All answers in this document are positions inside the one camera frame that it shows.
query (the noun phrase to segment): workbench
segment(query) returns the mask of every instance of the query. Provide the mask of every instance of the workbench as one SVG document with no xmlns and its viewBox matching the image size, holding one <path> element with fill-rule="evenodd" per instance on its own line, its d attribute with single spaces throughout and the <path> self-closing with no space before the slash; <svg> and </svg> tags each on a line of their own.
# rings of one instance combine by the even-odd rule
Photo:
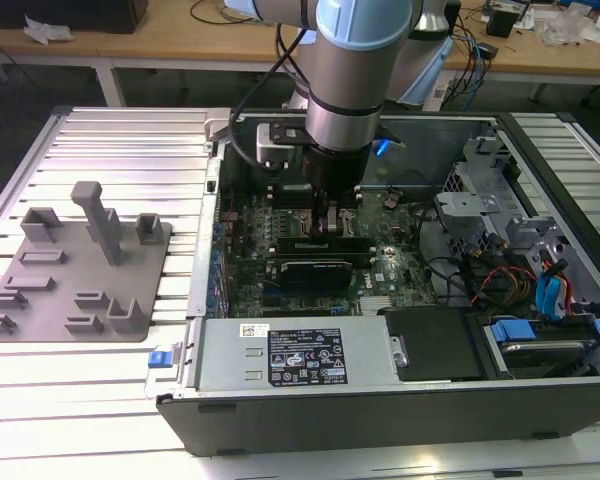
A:
<svg viewBox="0 0 600 480">
<path fill-rule="evenodd" d="M 600 424 L 555 440 L 190 456 L 147 398 L 153 392 L 145 380 L 149 352 L 185 335 L 199 173 L 207 158 L 204 118 L 203 109 L 54 115 L 0 195 L 0 277 L 24 238 L 19 224 L 28 208 L 52 207 L 60 220 L 84 220 L 69 199 L 76 180 L 99 181 L 103 203 L 123 221 L 154 212 L 174 227 L 145 341 L 0 343 L 0 478 L 491 478 L 509 469 L 524 478 L 600 479 Z M 552 154 L 549 164 L 600 229 L 599 148 L 577 124 L 565 126 L 555 115 L 516 118 L 540 151 Z M 543 212 L 533 185 L 524 179 L 521 185 Z M 152 372 L 166 389 L 176 368 Z"/>
<path fill-rule="evenodd" d="M 2 45 L 23 65 L 69 65 L 95 69 L 107 105 L 124 106 L 124 95 L 116 74 L 118 68 L 160 68 L 173 70 L 268 70 L 275 62 L 274 28 L 266 25 L 207 25 L 191 18 L 192 0 L 150 0 L 149 9 L 136 33 L 112 35 L 99 32 L 74 32 L 68 43 L 40 45 L 19 30 L 0 30 Z M 463 19 L 477 0 L 463 2 Z M 196 9 L 196 14 L 222 21 L 213 2 Z M 465 25 L 478 41 L 500 50 L 487 75 L 488 80 L 600 85 L 600 45 L 544 47 L 535 33 L 512 32 L 508 39 L 484 36 L 485 24 L 469 15 Z M 284 29 L 288 40 L 293 30 Z M 8 63 L 0 53 L 0 64 Z M 455 78 L 466 65 L 466 52 L 458 46 L 445 63 L 436 95 L 428 109 L 439 109 L 441 86 Z M 181 76 L 182 86 L 186 79 Z"/>
</svg>

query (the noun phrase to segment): warning label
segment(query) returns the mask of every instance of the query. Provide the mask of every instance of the warning label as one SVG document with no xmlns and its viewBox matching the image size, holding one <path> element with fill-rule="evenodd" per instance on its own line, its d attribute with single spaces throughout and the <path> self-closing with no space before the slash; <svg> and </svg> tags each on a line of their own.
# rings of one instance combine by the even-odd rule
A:
<svg viewBox="0 0 600 480">
<path fill-rule="evenodd" d="M 269 383 L 274 387 L 347 383 L 339 328 L 270 330 Z"/>
</svg>

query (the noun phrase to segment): robotic arm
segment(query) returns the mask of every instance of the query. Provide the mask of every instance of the robotic arm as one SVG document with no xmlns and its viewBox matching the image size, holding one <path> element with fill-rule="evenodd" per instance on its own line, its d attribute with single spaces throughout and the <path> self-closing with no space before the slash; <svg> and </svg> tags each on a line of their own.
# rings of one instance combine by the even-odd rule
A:
<svg viewBox="0 0 600 480">
<path fill-rule="evenodd" d="M 412 29 L 411 0 L 225 0 L 263 20 L 316 30 L 303 173 L 315 192 L 314 233 L 359 184 L 394 63 Z"/>
</svg>

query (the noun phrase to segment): white paper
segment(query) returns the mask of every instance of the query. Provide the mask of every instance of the white paper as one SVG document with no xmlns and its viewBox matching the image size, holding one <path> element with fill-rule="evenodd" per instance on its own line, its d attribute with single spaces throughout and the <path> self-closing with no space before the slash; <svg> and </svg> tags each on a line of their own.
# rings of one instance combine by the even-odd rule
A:
<svg viewBox="0 0 600 480">
<path fill-rule="evenodd" d="M 49 45 L 49 40 L 68 42 L 73 40 L 71 29 L 63 25 L 48 25 L 36 22 L 25 15 L 27 26 L 24 33 L 43 45 Z"/>
</svg>

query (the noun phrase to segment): aluminum extrusion table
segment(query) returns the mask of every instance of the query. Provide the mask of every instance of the aluminum extrusion table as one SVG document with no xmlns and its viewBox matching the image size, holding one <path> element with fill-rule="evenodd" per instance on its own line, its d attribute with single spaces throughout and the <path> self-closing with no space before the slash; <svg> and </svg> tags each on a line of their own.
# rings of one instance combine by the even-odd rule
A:
<svg viewBox="0 0 600 480">
<path fill-rule="evenodd" d="M 75 109 L 53 116 L 0 196 L 0 276 L 31 206 L 82 219 L 68 192 L 98 180 L 121 218 L 174 225 L 148 338 L 139 344 L 0 344 L 0 478 L 600 479 L 600 424 L 570 438 L 193 458 L 145 397 L 148 353 L 181 341 L 206 154 L 201 109 Z M 600 228 L 600 150 L 553 115 L 519 122 Z M 523 184 L 531 192 L 530 184 Z M 539 198 L 532 199 L 541 210 Z M 160 370 L 165 382 L 172 370 Z"/>
</svg>

